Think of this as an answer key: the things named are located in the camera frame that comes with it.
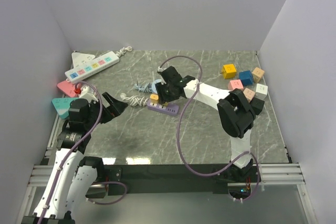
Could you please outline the purple power strip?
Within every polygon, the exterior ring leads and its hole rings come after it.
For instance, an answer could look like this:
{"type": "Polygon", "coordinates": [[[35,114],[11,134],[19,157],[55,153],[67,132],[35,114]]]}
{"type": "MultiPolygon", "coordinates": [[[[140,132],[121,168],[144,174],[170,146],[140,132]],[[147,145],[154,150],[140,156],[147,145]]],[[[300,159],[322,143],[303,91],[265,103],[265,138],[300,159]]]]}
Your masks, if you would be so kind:
{"type": "Polygon", "coordinates": [[[167,105],[163,105],[163,104],[159,104],[159,103],[152,103],[151,101],[147,102],[147,108],[149,110],[155,111],[155,112],[159,112],[162,114],[166,114],[169,116],[176,116],[178,114],[179,111],[179,106],[176,104],[167,104],[167,105]]]}

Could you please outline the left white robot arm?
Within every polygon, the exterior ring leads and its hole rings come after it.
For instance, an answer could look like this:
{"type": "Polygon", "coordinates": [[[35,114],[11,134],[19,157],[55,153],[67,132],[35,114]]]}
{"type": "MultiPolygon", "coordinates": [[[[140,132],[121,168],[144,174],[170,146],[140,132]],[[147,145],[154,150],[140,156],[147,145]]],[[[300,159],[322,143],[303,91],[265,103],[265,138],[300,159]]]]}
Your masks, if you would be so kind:
{"type": "Polygon", "coordinates": [[[127,106],[107,92],[97,101],[79,98],[70,103],[44,194],[22,223],[75,223],[76,211],[88,200],[86,194],[92,185],[102,185],[104,191],[110,184],[118,185],[123,187],[122,196],[126,196],[127,186],[118,180],[109,181],[102,158],[86,156],[85,150],[94,128],[120,116],[127,106]]]}

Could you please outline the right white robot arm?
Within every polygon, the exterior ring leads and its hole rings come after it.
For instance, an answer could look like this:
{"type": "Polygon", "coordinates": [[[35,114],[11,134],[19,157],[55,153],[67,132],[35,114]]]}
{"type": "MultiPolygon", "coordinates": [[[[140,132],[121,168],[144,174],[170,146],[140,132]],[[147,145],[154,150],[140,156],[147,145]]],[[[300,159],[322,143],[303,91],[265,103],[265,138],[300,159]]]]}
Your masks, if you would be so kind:
{"type": "Polygon", "coordinates": [[[219,175],[230,169],[232,179],[238,182],[243,181],[249,175],[253,162],[257,160],[250,151],[250,134],[256,113],[242,90],[218,89],[202,83],[200,78],[196,79],[191,76],[183,78],[173,66],[164,70],[159,69],[158,72],[163,80],[163,83],[155,85],[160,103],[175,101],[180,97],[188,99],[180,113],[175,135],[177,150],[185,167],[191,173],[201,177],[219,175]],[[181,122],[186,108],[193,100],[214,108],[219,114],[222,128],[230,137],[230,163],[216,172],[206,174],[195,171],[182,154],[180,145],[181,122]]]}

